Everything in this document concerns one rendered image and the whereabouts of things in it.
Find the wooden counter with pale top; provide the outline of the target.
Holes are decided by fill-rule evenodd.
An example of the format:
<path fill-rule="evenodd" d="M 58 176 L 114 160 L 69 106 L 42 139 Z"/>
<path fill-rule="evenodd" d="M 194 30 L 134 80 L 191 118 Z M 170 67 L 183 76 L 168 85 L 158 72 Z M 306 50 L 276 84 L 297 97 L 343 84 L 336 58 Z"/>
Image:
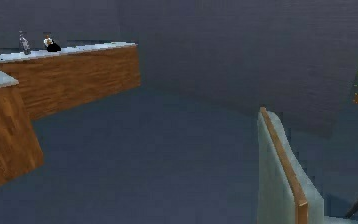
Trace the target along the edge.
<path fill-rule="evenodd" d="M 140 84 L 135 43 L 1 54 L 0 186 L 43 165 L 34 120 Z"/>

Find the pale chair with wooden trim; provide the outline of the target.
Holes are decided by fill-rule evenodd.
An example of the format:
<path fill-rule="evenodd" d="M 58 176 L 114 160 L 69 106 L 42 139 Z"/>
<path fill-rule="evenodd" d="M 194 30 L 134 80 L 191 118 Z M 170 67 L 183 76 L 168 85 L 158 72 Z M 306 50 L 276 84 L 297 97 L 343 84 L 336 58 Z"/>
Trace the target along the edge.
<path fill-rule="evenodd" d="M 280 118 L 261 107 L 257 118 L 259 187 L 256 224 L 358 224 L 325 215 L 324 199 L 293 153 Z"/>

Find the black and white small object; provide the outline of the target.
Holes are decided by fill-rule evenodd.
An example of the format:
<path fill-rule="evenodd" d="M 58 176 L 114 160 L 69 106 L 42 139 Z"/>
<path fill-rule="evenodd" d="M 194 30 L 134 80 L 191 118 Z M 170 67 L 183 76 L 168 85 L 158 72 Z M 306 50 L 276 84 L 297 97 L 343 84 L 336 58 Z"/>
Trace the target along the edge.
<path fill-rule="evenodd" d="M 56 44 L 51 38 L 49 35 L 46 35 L 45 36 L 45 39 L 44 39 L 44 45 L 46 47 L 46 50 L 48 52 L 58 52 L 61 50 L 61 47 Z"/>

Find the clear glass bottle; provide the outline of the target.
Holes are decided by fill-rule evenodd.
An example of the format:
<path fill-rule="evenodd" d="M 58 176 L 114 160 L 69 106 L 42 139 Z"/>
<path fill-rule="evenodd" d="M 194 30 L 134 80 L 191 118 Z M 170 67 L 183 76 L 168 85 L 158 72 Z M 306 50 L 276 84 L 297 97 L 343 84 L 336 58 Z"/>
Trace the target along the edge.
<path fill-rule="evenodd" d="M 28 40 L 24 37 L 24 34 L 22 31 L 19 32 L 19 41 L 23 47 L 23 52 L 25 55 L 29 55 L 31 53 L 31 49 L 29 46 Z"/>

